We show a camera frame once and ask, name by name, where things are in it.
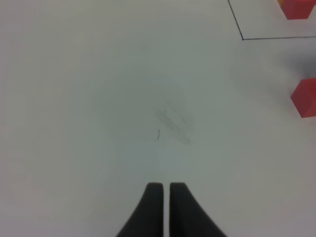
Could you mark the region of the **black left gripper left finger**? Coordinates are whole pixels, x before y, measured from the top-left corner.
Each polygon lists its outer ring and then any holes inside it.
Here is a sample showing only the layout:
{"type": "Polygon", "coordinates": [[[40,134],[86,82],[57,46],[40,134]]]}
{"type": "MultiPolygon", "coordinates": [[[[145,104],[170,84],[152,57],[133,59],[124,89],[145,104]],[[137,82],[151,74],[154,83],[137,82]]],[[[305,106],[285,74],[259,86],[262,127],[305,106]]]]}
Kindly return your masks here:
{"type": "Polygon", "coordinates": [[[148,183],[118,237],[162,237],[164,191],[161,183],[148,183]]]}

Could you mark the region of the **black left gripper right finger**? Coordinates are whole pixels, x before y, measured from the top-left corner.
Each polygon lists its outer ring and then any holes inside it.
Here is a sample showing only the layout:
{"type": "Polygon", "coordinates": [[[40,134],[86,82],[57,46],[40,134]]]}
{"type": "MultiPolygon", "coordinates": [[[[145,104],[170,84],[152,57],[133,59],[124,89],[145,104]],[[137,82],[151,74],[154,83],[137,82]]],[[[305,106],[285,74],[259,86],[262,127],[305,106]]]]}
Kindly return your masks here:
{"type": "Polygon", "coordinates": [[[169,195],[171,237],[224,237],[185,183],[171,183],[169,195]]]}

